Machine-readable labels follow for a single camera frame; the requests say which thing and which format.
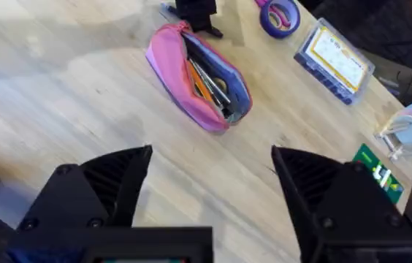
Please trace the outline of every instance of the wooden tabletop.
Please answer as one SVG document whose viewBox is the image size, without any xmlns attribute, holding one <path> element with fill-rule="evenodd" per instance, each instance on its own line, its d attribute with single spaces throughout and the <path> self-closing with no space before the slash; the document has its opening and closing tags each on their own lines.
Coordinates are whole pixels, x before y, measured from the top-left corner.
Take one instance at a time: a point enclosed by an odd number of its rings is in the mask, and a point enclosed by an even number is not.
<svg viewBox="0 0 412 263">
<path fill-rule="evenodd" d="M 0 218 L 16 226 L 62 163 L 152 144 L 135 226 L 212 225 L 217 262 L 298 262 L 271 145 L 350 161 L 402 105 L 372 77 L 345 106 L 294 59 L 316 19 L 300 6 L 284 40 L 259 25 L 252 0 L 221 0 L 209 39 L 241 70 L 253 108 L 222 135 L 172 103 L 145 59 L 166 18 L 159 2 L 0 0 Z M 406 187 L 412 159 L 390 164 Z"/>
</svg>

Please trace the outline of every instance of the clear plastic case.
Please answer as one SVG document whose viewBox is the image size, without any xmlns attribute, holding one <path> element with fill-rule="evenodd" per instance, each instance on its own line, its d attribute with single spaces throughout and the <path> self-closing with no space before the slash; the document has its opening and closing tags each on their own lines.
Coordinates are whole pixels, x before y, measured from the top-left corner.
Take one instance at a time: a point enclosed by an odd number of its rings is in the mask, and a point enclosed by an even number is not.
<svg viewBox="0 0 412 263">
<path fill-rule="evenodd" d="M 360 99 L 375 70 L 324 18 L 318 19 L 294 58 L 347 105 Z"/>
</svg>

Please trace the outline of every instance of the blue tape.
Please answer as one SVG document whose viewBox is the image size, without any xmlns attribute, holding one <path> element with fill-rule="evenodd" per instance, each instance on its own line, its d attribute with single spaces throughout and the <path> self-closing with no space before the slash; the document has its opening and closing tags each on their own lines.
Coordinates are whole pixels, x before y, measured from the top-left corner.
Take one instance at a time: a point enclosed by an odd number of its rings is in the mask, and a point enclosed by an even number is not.
<svg viewBox="0 0 412 263">
<path fill-rule="evenodd" d="M 271 5 L 286 14 L 291 26 L 289 28 L 283 28 L 282 26 L 275 26 L 270 20 Z M 269 0 L 264 4 L 259 14 L 259 22 L 262 28 L 271 36 L 277 39 L 283 39 L 288 35 L 294 33 L 300 25 L 300 12 L 297 5 L 292 0 Z"/>
</svg>

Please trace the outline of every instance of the pencil case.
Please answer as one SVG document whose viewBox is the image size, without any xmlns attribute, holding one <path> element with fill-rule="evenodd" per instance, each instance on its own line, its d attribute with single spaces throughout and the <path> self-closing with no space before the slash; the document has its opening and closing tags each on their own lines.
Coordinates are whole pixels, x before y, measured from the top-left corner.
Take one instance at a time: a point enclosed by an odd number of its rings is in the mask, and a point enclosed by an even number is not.
<svg viewBox="0 0 412 263">
<path fill-rule="evenodd" d="M 214 103 L 199 93 L 190 58 L 221 80 L 229 103 Z M 252 99 L 243 76 L 223 56 L 195 35 L 185 21 L 162 26 L 152 37 L 146 58 L 175 104 L 210 132 L 224 132 L 243 118 Z"/>
</svg>

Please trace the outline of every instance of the paper label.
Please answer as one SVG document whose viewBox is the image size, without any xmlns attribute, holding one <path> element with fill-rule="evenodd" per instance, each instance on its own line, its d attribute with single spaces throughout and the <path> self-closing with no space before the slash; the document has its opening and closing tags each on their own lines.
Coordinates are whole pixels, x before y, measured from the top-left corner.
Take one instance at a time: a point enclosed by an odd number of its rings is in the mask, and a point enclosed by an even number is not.
<svg viewBox="0 0 412 263">
<path fill-rule="evenodd" d="M 367 71 L 367 64 L 328 28 L 317 29 L 305 53 L 338 79 L 351 93 L 359 90 Z"/>
</svg>

